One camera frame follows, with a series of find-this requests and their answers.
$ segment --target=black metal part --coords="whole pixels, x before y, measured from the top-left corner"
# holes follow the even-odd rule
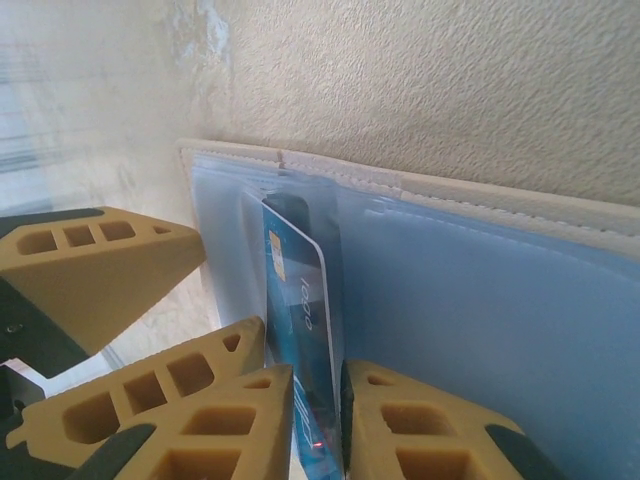
[[[155,429],[145,423],[116,433],[67,480],[113,480]]]
[[[349,376],[347,362],[342,362],[342,375],[340,378],[340,422],[342,426],[342,461],[344,471],[351,464],[351,430],[353,428],[353,385]]]
[[[29,455],[27,443],[7,448],[7,435],[22,425],[16,413],[0,423],[0,480],[65,480],[75,469]]]
[[[42,388],[6,365],[0,366],[0,420],[40,400],[44,400]]]
[[[89,355],[53,320],[0,277],[0,363],[19,358],[46,378]]]
[[[24,225],[74,220],[76,218],[99,217],[100,215],[104,215],[104,212],[100,209],[80,208],[77,210],[62,210],[60,212],[31,213],[28,215],[0,217],[0,239],[10,234],[16,228]]]
[[[26,442],[7,448],[7,435],[22,422],[17,413],[0,423],[0,480],[113,480],[156,429],[141,424],[116,433],[76,470],[32,457]]]
[[[485,430],[524,480],[568,480],[529,437],[502,425]]]

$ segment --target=blue plastic folder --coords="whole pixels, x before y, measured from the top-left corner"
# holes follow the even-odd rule
[[[638,263],[241,160],[197,156],[193,180],[224,324],[266,315],[262,201],[302,198],[338,259],[336,358],[512,418],[570,478],[640,478]]]

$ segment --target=screw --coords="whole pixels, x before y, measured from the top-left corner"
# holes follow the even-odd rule
[[[14,323],[13,325],[9,325],[7,328],[5,328],[5,332],[7,332],[8,334],[14,334],[18,333],[23,328],[24,326],[21,323]]]

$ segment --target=card chip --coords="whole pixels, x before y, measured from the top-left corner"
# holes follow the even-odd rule
[[[282,258],[282,246],[280,245],[280,237],[278,237],[272,231],[269,231],[269,240],[271,242],[273,268],[280,277],[280,280],[285,282],[287,280],[287,276],[284,274],[284,259]]]

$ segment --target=blue credit card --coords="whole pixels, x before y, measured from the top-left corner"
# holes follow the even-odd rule
[[[293,210],[287,210],[268,203],[263,202],[267,346],[276,363],[293,365],[294,437],[307,477],[338,480],[340,426],[324,258],[320,247],[298,228],[306,229],[308,223],[304,204],[288,202]]]

